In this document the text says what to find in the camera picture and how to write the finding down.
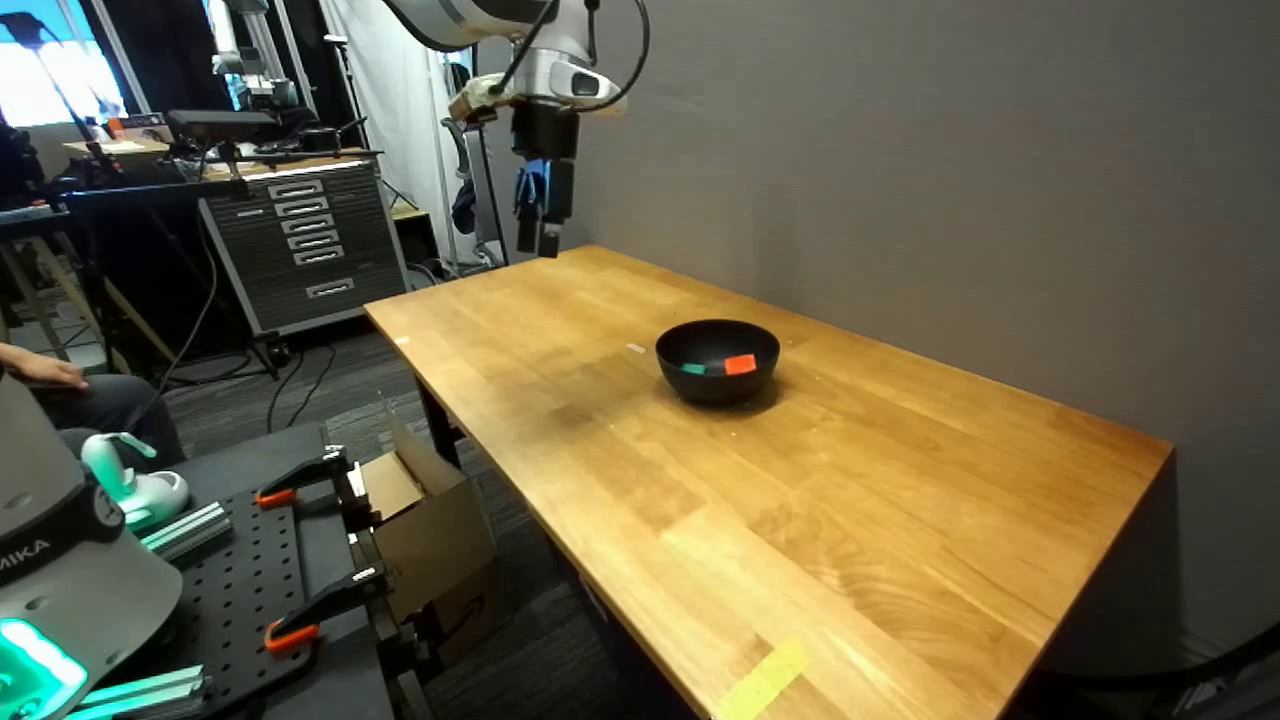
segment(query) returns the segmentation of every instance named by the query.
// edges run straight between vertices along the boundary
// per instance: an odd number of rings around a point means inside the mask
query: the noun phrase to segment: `teal light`
[[[88,671],[26,620],[0,620],[0,717],[40,720],[84,687]]]

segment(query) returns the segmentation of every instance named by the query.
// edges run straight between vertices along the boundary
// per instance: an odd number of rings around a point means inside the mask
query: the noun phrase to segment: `black bowl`
[[[662,374],[681,397],[728,405],[768,384],[782,346],[773,333],[751,323],[696,320],[662,333],[655,350]]]

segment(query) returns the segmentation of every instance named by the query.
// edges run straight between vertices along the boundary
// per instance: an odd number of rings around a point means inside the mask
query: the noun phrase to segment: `yellow tape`
[[[800,639],[783,641],[721,700],[716,720],[755,720],[808,666]]]

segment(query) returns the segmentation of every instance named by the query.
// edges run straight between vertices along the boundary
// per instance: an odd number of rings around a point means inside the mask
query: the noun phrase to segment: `white curtain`
[[[448,115],[443,56],[424,47],[381,0],[320,0],[329,32],[344,35],[360,110],[383,177],[431,218],[442,258],[475,261],[470,240],[456,242],[449,209],[462,181],[457,150],[440,127]]]

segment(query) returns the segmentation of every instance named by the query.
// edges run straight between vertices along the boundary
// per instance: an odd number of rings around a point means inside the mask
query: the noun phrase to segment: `person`
[[[27,380],[31,393],[77,457],[90,436],[129,433],[156,450],[155,459],[138,469],[159,470],[187,459],[169,409],[142,378],[110,374],[86,378],[84,370],[72,363],[3,342],[0,364]],[[138,466],[128,460],[125,464]]]

